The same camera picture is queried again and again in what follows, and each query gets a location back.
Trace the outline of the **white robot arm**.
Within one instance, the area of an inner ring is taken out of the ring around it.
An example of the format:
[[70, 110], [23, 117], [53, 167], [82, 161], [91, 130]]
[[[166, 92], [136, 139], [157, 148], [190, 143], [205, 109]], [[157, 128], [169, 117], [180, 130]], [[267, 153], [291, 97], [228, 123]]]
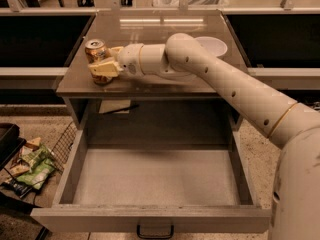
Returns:
[[86, 43], [92, 75], [122, 71], [204, 80], [281, 150], [273, 184], [268, 240], [320, 238], [320, 113], [215, 57], [198, 39], [176, 33], [164, 44], [105, 46]]

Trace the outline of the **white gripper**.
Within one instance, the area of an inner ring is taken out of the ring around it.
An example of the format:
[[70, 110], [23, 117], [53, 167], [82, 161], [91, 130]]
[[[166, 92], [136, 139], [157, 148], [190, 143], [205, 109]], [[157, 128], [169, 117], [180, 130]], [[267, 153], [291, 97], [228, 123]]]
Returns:
[[111, 47], [108, 49], [107, 59], [91, 63], [88, 68], [94, 76], [117, 77], [123, 69], [129, 76], [141, 77], [143, 76], [140, 64], [142, 47], [142, 43], [129, 44], [124, 48], [123, 46]]

